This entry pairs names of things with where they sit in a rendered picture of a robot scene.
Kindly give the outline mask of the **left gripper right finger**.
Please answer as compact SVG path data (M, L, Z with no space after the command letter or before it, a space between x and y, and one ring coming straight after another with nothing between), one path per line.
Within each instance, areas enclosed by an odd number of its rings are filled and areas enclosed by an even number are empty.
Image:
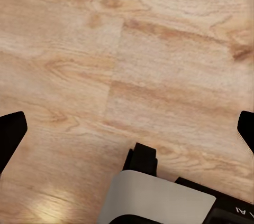
M242 111L238 120L237 129L254 152L254 113Z

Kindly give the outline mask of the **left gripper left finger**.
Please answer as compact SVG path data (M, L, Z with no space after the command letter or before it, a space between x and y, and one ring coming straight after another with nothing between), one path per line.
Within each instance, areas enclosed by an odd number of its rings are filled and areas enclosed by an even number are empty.
M0 117L0 174L28 130L23 111Z

